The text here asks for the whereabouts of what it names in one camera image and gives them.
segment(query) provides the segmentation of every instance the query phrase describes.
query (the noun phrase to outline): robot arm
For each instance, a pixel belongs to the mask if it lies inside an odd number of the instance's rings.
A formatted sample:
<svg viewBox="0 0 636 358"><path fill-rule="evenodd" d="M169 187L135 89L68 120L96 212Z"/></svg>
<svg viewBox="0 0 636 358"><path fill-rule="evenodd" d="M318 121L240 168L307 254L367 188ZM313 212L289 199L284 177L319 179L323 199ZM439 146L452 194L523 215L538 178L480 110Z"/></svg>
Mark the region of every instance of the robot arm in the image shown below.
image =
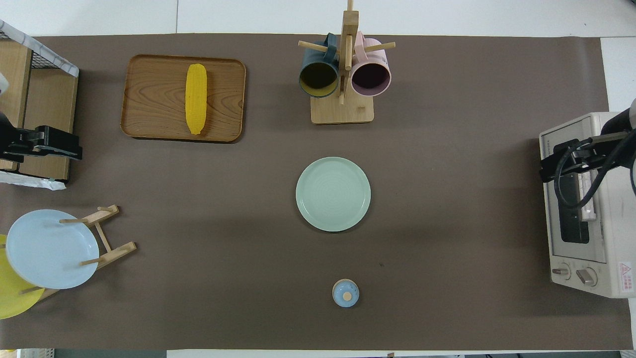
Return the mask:
<svg viewBox="0 0 636 358"><path fill-rule="evenodd" d="M48 125L35 130L15 128L0 112L0 159L21 163L25 155L58 155L80 160L79 142L77 136Z"/></svg>
<svg viewBox="0 0 636 358"><path fill-rule="evenodd" d="M541 161L539 172L544 183L554 180L556 197L565 208L578 210L594 195L607 172L618 166L631 170L632 189L636 195L636 99L632 106L610 119L599 136L573 139L554 147L553 154ZM589 191L578 203L568 202L562 195L560 179L569 173L598 173Z"/></svg>

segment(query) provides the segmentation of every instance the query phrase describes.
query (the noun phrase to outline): plate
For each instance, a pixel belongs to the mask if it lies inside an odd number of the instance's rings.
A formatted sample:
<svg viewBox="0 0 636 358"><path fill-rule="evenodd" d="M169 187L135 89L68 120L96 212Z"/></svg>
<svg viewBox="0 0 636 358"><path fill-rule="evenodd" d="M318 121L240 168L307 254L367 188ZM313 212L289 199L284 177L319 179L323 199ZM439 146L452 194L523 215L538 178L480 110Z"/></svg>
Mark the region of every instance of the plate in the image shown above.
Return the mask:
<svg viewBox="0 0 636 358"><path fill-rule="evenodd" d="M16 220L6 240L11 267L24 280L48 289L70 289L86 282L97 263L80 262L99 257L95 236L81 222L60 224L75 218L58 210L36 210Z"/></svg>
<svg viewBox="0 0 636 358"><path fill-rule="evenodd" d="M371 203L371 186L354 162L326 157L309 164L296 184L296 204L309 224L337 232L356 225Z"/></svg>
<svg viewBox="0 0 636 358"><path fill-rule="evenodd" d="M6 243L6 236L0 235L0 244ZM20 277L6 258L6 252L0 249L0 319L7 319L31 308L42 297L44 289L20 294L30 289L32 283Z"/></svg>

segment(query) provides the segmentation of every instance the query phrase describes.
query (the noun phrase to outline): wooden mug rack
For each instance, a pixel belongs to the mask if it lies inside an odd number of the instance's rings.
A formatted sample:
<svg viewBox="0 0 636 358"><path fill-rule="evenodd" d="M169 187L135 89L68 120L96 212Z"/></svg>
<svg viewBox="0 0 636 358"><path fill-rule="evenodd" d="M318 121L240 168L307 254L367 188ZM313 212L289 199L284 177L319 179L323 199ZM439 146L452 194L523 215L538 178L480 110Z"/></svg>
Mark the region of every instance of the wooden mug rack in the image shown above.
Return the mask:
<svg viewBox="0 0 636 358"><path fill-rule="evenodd" d="M359 20L359 12L354 11L353 7L353 0L348 0L347 9L342 15L340 46L336 52L340 56L338 68L338 76L340 79L339 90L328 97L312 97L310 99L313 124L368 123L373 120L373 97L362 96L356 93L351 87L351 62L354 52L354 38L356 38L358 31ZM327 51L327 47L325 46L306 41L299 41L298 46L322 52ZM365 47L364 51L387 50L395 46L395 42L381 43L379 45Z"/></svg>

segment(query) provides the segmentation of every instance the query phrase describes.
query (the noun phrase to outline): wooden shelf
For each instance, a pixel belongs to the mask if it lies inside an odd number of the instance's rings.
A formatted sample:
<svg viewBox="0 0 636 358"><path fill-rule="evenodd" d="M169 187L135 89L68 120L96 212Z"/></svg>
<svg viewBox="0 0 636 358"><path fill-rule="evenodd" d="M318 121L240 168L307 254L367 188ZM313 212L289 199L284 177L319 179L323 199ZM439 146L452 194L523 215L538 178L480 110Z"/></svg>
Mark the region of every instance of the wooden shelf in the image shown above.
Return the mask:
<svg viewBox="0 0 636 358"><path fill-rule="evenodd" d="M11 39L0 39L0 72L9 89L0 96L0 111L11 124L22 127L31 70L31 50ZM17 164L0 159L0 169L16 170Z"/></svg>
<svg viewBox="0 0 636 358"><path fill-rule="evenodd" d="M72 133L77 84L76 77L61 69L31 70L24 128L35 129L39 125L50 125ZM42 178L66 180L69 177L69 162L68 158L52 155L25 156L24 163L19 165L18 172Z"/></svg>

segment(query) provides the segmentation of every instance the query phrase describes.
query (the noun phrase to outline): yellow plate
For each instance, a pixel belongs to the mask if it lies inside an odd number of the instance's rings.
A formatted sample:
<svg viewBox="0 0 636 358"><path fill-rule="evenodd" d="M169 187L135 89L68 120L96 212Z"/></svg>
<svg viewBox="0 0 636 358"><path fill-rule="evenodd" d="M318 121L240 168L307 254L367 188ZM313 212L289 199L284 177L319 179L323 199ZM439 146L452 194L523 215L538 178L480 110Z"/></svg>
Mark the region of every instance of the yellow plate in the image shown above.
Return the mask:
<svg viewBox="0 0 636 358"><path fill-rule="evenodd" d="M0 235L0 244L6 244L6 235ZM33 284L26 282L11 268L6 251L0 248L0 319L7 319L28 310L42 297L44 289L20 294Z"/></svg>

